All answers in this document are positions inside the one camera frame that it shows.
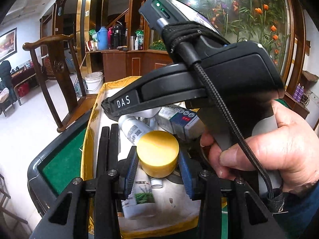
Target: white tiled floor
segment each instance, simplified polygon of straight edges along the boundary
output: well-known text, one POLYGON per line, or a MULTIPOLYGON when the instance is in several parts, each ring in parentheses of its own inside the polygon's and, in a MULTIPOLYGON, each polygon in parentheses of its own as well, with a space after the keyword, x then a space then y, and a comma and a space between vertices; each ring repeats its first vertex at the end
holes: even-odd
MULTIPOLYGON (((46 81, 52 101, 61 119, 68 109, 56 81, 46 81)), ((22 106, 15 102, 7 117, 0 115, 0 173, 5 178, 14 212, 29 222, 26 230, 33 231, 41 220, 27 189, 27 169, 30 162, 59 133, 40 87, 33 88, 21 98, 22 106)))

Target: picture frame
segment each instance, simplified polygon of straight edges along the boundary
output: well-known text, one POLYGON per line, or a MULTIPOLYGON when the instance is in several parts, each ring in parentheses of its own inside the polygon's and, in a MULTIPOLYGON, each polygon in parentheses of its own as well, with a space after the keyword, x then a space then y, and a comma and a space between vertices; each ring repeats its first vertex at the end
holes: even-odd
POLYGON ((0 36, 0 62, 17 52, 17 28, 0 36))

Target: screw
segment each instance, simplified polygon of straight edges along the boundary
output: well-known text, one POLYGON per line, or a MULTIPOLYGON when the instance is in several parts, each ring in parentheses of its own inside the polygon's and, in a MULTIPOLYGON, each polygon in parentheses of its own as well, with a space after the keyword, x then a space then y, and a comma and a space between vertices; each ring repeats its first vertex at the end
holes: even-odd
POLYGON ((244 179, 243 178, 239 178, 239 177, 237 177, 236 178, 236 182, 238 183, 238 184, 244 184, 245 183, 245 181, 244 181, 244 179))
POLYGON ((82 181, 82 179, 80 177, 75 177, 73 180, 72 180, 72 183, 73 184, 79 184, 80 182, 82 181))
POLYGON ((207 170, 202 170, 202 171, 200 171, 200 175, 201 176, 204 176, 204 177, 206 177, 206 176, 208 176, 210 173, 209 173, 209 171, 207 171, 207 170))
POLYGON ((114 176, 114 175, 117 174, 117 170, 111 169, 111 170, 109 170, 107 173, 108 173, 109 176, 114 176))

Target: glass panel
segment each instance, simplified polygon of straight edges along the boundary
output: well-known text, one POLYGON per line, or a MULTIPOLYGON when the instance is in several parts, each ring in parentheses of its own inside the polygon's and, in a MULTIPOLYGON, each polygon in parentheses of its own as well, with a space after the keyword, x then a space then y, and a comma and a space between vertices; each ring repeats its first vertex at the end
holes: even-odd
MULTIPOLYGON (((207 17, 229 42, 254 40, 261 43, 280 72, 289 38, 286 0, 179 0, 207 17)), ((152 31, 150 49, 165 50, 152 31)))

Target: blue thermos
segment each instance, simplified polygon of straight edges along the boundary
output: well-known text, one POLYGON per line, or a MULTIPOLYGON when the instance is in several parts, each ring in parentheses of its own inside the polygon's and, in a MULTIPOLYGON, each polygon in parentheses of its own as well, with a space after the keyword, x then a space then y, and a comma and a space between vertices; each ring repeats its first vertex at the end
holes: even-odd
POLYGON ((101 29, 98 31, 97 38, 98 38, 98 50, 108 49, 107 29, 105 27, 101 27, 101 29))

